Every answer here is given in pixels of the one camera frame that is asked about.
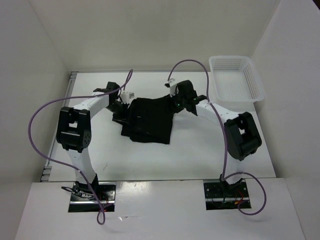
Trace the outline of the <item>black shorts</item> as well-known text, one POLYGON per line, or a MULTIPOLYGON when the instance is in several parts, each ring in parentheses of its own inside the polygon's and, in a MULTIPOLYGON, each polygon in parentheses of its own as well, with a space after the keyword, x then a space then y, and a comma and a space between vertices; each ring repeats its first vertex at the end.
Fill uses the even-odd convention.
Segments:
POLYGON ((133 142, 168 145, 174 114, 170 95, 154 99, 138 97, 128 108, 121 135, 133 142))

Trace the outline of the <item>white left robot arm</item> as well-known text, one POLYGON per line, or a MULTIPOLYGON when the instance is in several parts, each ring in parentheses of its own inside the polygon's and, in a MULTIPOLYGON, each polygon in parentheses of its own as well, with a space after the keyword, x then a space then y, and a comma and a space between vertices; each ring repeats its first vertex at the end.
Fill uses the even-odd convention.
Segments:
POLYGON ((103 109, 116 113, 125 104, 119 99, 121 87, 108 82, 106 88, 97 88, 82 102, 60 109, 56 141, 68 154, 75 168, 75 186, 71 192, 80 198, 96 199, 100 194, 98 175, 89 155, 92 140, 92 118, 103 109))

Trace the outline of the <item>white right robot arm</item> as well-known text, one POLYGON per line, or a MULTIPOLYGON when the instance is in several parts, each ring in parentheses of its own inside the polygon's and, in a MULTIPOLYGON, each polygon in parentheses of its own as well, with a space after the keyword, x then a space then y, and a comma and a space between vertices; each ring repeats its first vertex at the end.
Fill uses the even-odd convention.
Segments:
POLYGON ((202 117, 222 127, 224 154, 222 173, 219 181, 219 191, 225 197, 230 197, 237 191, 239 182, 227 179, 228 155, 243 161, 247 156, 254 154, 262 145, 262 139, 253 116, 249 112, 229 110, 217 103, 209 101, 205 95, 197 95, 190 80, 175 81, 171 78, 166 86, 174 102, 175 111, 182 110, 202 117))

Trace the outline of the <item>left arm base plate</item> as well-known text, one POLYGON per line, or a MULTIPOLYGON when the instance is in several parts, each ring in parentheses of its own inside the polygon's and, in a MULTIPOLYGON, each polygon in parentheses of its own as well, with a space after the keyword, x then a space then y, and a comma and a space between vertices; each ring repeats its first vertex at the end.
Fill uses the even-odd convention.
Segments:
MULTIPOLYGON (((104 208, 104 212, 115 211, 116 182, 99 182, 97 197, 104 208)), ((97 213, 100 210, 99 204, 91 192, 76 190, 76 184, 71 187, 62 187, 70 192, 69 213, 97 213)))

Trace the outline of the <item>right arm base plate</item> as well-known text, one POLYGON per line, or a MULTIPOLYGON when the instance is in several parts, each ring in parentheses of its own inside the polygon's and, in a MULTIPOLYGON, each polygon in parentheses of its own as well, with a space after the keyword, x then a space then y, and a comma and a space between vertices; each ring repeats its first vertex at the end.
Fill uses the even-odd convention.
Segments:
POLYGON ((207 211, 251 209, 249 192, 244 180, 226 185, 218 179, 203 182, 205 207, 207 211))

